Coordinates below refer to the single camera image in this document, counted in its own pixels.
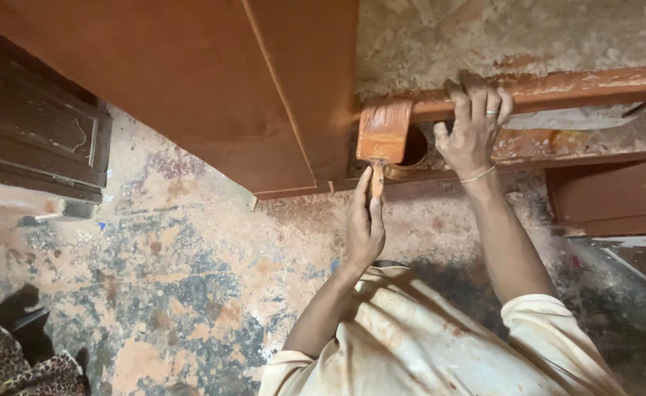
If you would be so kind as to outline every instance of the bracelet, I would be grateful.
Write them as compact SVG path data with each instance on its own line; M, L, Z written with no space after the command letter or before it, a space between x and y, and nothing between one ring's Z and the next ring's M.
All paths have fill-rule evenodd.
M459 181L459 183L469 183L469 182L473 182L474 180L478 179L479 177L485 176L487 173L491 172L492 170L494 170L494 169L496 169L496 168L497 168L497 166L496 166L496 165L494 165L494 166L492 166L491 168L489 168L489 170L486 170L486 172L482 173L481 175L479 175L479 176L477 176L477 177L472 177L471 179L467 179L467 180L460 180L460 181Z

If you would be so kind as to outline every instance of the person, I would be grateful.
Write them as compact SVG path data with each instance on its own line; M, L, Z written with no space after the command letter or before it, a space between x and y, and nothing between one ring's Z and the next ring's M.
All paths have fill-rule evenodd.
M359 180L340 265L315 294L259 395L625 395L556 290L503 196L491 164L511 95L477 75L445 83L455 123L435 146L473 207L508 344L455 309L403 266L371 264L385 241L382 203L366 209Z

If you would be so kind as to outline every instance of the dirty floor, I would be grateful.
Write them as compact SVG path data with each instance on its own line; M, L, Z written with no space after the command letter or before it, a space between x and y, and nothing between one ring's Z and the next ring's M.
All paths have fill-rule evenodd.
M267 359L340 255L350 194L252 208L248 191L111 112L99 212L79 222L0 215L0 289L38 288L54 348L88 348L94 395L256 395ZM626 390L646 395L646 290L557 236L541 173L504 179L565 303ZM389 186L384 217L383 258L413 266L505 337L458 183Z

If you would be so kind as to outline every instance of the leopard print cloth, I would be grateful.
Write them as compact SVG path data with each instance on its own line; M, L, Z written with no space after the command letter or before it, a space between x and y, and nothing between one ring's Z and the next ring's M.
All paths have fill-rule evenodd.
M66 351L30 367L19 343L0 326L0 396L84 396L82 374Z

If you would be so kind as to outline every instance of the white cloth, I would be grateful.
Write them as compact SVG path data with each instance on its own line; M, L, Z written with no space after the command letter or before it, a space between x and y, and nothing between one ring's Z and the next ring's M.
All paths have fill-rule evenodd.
M543 294L502 309L509 344L404 267L371 267L318 360L281 351L269 395L625 395L572 313Z

